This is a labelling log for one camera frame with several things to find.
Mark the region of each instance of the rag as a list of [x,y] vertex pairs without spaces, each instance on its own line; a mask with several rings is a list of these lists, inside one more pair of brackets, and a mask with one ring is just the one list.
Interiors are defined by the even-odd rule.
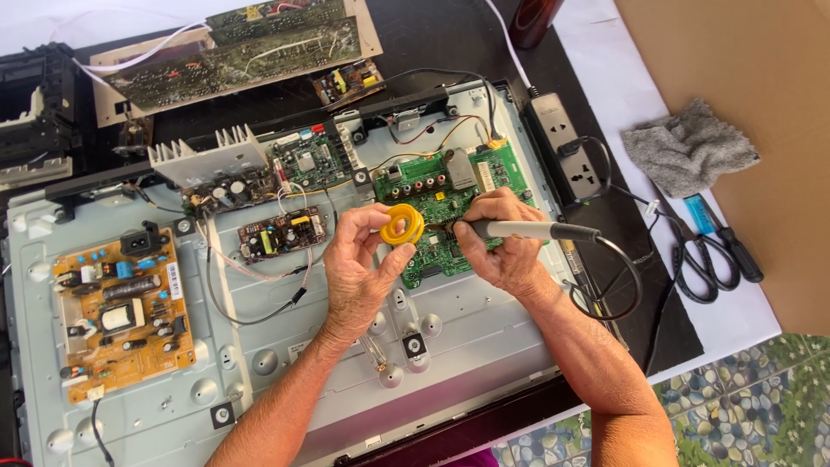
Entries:
[[735,127],[720,121],[702,99],[679,114],[622,133],[628,155],[670,198],[709,189],[721,174],[761,161],[758,151]]

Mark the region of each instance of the yellow circuit board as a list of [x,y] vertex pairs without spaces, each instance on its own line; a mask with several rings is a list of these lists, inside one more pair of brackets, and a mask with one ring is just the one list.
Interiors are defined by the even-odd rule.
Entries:
[[[169,228],[161,229],[159,233],[166,235],[167,238],[173,237],[172,230]],[[142,259],[148,260],[148,258],[152,258],[154,266],[135,267],[132,278],[113,278],[110,274],[96,278],[91,283],[64,288],[56,292],[58,307],[61,307],[61,313],[67,317],[65,321],[68,322],[65,322],[65,326],[68,334],[78,332],[77,330],[84,327],[86,329],[86,334],[82,333],[80,337],[81,341],[85,341],[85,346],[84,342],[77,340],[72,345],[67,345],[66,367],[71,369],[71,376],[61,375],[61,377],[65,379],[63,384],[68,389],[71,403],[76,404],[87,399],[89,390],[94,390],[102,396],[101,386],[104,392],[115,391],[191,366],[196,361],[176,262],[176,250],[172,243],[167,243],[160,251]],[[100,274],[99,263],[111,268],[119,262],[132,263],[136,266],[140,263],[137,258],[124,256],[120,250],[120,241],[116,240],[60,256],[56,259],[52,272],[55,278],[71,271],[86,273],[85,278],[88,278],[90,266],[98,268]],[[160,284],[152,290],[119,297],[108,302],[104,299],[107,288],[153,276],[158,276]],[[131,311],[141,307],[141,316],[138,313],[130,316],[133,319],[131,325],[135,326],[135,322],[142,321],[144,324],[106,337],[105,332],[112,332],[106,330],[107,310],[127,303],[130,304]],[[121,310],[118,311],[120,312],[118,319],[122,319],[123,313]],[[154,321],[158,319],[162,322],[156,327]],[[175,327],[176,332],[173,332],[174,323],[178,324]],[[170,333],[160,336],[159,329],[161,328],[165,328],[165,331]],[[137,344],[125,344],[126,342],[140,342],[143,346],[125,350],[125,346],[139,347]]]

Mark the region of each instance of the ac power socket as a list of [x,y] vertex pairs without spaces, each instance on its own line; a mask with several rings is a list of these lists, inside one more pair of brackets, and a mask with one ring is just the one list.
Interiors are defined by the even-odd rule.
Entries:
[[534,97],[525,108],[528,122],[542,161],[565,206],[584,203],[601,194],[602,184],[583,147],[572,155],[561,155],[561,145],[576,140],[574,126],[555,93]]

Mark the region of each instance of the solder wire spool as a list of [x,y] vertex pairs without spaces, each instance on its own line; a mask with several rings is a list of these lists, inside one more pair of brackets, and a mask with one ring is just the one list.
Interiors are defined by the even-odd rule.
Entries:
[[[421,238],[424,229],[424,220],[421,213],[409,204],[395,204],[386,214],[392,216],[389,224],[380,228],[380,238],[390,245],[415,244]],[[406,221],[406,228],[397,232],[398,224]]]

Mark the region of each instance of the cardboard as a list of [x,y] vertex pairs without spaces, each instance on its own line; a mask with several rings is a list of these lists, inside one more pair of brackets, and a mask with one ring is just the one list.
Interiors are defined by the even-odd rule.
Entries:
[[[374,28],[372,17],[369,15],[369,9],[366,7],[366,0],[353,0],[352,2],[346,2],[345,7],[346,16],[357,18],[358,34],[360,36],[361,58],[375,57],[383,53],[383,48],[380,45],[380,38],[378,37],[378,32]],[[116,65],[119,63],[119,60],[123,58],[134,57],[136,55],[140,55],[142,53],[152,50],[153,47],[156,47],[163,40],[164,37],[160,37],[152,41],[145,41],[138,44],[134,44],[132,46],[122,47],[120,49],[116,49],[113,51],[103,52],[90,57],[90,63],[95,65]],[[213,47],[213,39],[210,38],[210,36],[208,35],[208,29],[205,27],[200,27],[198,29],[193,29],[179,34],[178,36],[174,37],[172,41],[168,42],[167,47],[197,41],[204,41],[207,45],[207,48]],[[176,107],[186,106],[188,104],[193,104],[194,102],[205,101],[207,99],[212,99],[213,97],[224,96],[232,92],[244,91],[246,89],[251,89],[253,87],[264,86],[266,84],[270,84],[273,82],[287,80],[295,76],[312,74],[317,71],[329,68],[336,68],[337,66],[353,63],[357,60],[358,59],[355,58],[343,61],[335,61],[325,66],[309,68],[307,70],[298,71],[296,73],[290,73],[287,75],[271,78],[270,80],[258,81],[247,86],[240,86],[234,90],[201,96],[198,99],[192,99],[186,102],[178,102],[176,104],[172,104],[171,106],[155,107],[153,109],[145,110],[142,110],[137,106],[130,106],[131,111],[129,112],[129,116],[131,118],[149,116],[160,111],[168,111],[170,109],[175,109]],[[104,76],[110,73],[96,74],[98,74],[99,76]],[[117,104],[120,105],[121,103],[127,101],[125,97],[123,97],[115,89],[109,86],[102,85],[97,81],[92,82],[92,91],[95,94],[95,114],[98,120],[98,128],[127,121],[127,114],[124,113],[123,110],[121,112],[118,112],[116,110]]]
[[782,329],[830,335],[830,0],[617,5],[671,113],[702,97],[755,144],[712,191]]

